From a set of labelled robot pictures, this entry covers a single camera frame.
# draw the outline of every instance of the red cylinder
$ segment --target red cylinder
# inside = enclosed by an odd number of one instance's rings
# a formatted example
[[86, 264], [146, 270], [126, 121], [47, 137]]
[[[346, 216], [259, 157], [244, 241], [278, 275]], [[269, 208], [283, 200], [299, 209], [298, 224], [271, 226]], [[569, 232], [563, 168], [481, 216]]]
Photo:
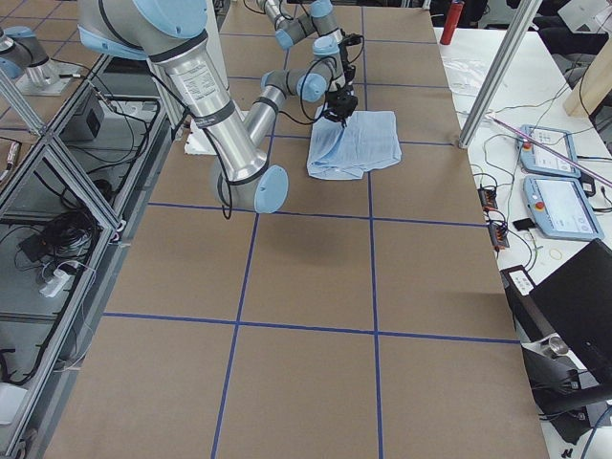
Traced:
[[452, 0], [452, 3], [450, 3], [450, 8], [448, 8], [447, 14], [447, 22], [444, 23], [444, 30], [442, 31], [442, 36], [440, 37], [440, 44], [450, 44], [452, 35], [454, 34], [457, 24], [459, 23], [463, 3], [464, 2], [462, 0]]

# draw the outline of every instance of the white table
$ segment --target white table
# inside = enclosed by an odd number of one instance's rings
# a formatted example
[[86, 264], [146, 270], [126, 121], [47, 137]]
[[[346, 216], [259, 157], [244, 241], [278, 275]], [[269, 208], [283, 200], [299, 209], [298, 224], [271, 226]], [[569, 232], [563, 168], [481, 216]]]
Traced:
[[[441, 34], [442, 30], [436, 29], [438, 38]], [[450, 45], [439, 45], [440, 54], [442, 58], [480, 61], [489, 68], [503, 36], [504, 31], [459, 29], [455, 31]], [[505, 107], [539, 105], [541, 102], [557, 96], [559, 90], [564, 90], [560, 97], [538, 107], [503, 110]], [[495, 112], [496, 117], [514, 127], [519, 127], [522, 124], [537, 124], [565, 129], [573, 133], [588, 129], [591, 127], [588, 119], [570, 118], [565, 114], [562, 103], [569, 94], [570, 89], [567, 87], [563, 75], [537, 34], [527, 33], [490, 108]], [[457, 116], [462, 125], [474, 99], [475, 97], [453, 94], [458, 112]], [[492, 167], [485, 161], [483, 145], [486, 143], [489, 163], [511, 172], [514, 171], [517, 164], [515, 141], [511, 137], [493, 138], [498, 134], [512, 135], [512, 133], [490, 121], [481, 122], [469, 147], [470, 162], [476, 164], [473, 168], [474, 173], [480, 172], [480, 168], [482, 168], [482, 171], [495, 177], [499, 184], [507, 184], [512, 179], [511, 176]], [[575, 134], [573, 137], [579, 156], [610, 157], [595, 129], [586, 130]], [[583, 161], [581, 163], [600, 173], [603, 177], [612, 179], [612, 163], [595, 161]], [[512, 187], [501, 186], [497, 190], [497, 204], [509, 222], [531, 216], [522, 192], [522, 182], [525, 175], [519, 166], [515, 172], [514, 185]], [[480, 179], [481, 177], [475, 177], [478, 185]], [[491, 184], [492, 180], [484, 177], [483, 185]], [[596, 186], [598, 193], [591, 198], [591, 204], [596, 208], [608, 208], [609, 204], [605, 203], [599, 191], [601, 184], [596, 183]], [[612, 189], [607, 191], [608, 197], [612, 199]], [[598, 219], [605, 234], [603, 242], [610, 247], [612, 246], [612, 214], [600, 215]], [[532, 247], [538, 247], [536, 263], [530, 270], [530, 275], [536, 283], [543, 280], [586, 245], [584, 242], [546, 238], [538, 229], [532, 229], [531, 235], [535, 240], [529, 240], [528, 235], [525, 241]], [[519, 264], [525, 265], [530, 257], [527, 246], [517, 239], [518, 236], [509, 234], [508, 237], [510, 248], [501, 251], [497, 260], [500, 270]], [[542, 429], [551, 458], [558, 458], [565, 449], [572, 447], [559, 437], [549, 423], [542, 423]], [[574, 447], [572, 457], [579, 457], [587, 436], [588, 433], [583, 435], [578, 446]], [[612, 451], [612, 428], [602, 427], [598, 430], [587, 457], [588, 459], [607, 459], [610, 457], [610, 451]]]

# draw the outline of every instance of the folded cloth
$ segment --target folded cloth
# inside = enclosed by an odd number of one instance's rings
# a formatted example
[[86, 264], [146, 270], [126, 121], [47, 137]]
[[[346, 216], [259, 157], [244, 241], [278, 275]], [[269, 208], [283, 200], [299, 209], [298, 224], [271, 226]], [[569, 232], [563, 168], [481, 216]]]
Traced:
[[313, 125], [307, 168], [317, 179], [356, 180], [401, 159], [395, 114], [355, 112], [344, 129], [326, 119]]

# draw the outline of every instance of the blue cloth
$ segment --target blue cloth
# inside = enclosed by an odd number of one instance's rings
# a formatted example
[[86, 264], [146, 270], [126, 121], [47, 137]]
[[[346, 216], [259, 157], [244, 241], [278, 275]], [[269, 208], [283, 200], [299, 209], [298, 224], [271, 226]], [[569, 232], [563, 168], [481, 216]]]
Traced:
[[401, 159], [395, 114], [355, 112], [344, 129], [326, 119], [313, 125], [307, 168], [317, 179], [356, 180]]

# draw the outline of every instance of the black monitor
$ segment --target black monitor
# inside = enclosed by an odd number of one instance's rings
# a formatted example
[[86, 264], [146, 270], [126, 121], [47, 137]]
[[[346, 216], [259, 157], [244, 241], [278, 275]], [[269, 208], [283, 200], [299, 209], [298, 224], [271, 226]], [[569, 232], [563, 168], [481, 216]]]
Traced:
[[530, 296], [598, 382], [612, 382], [612, 251], [591, 241]]

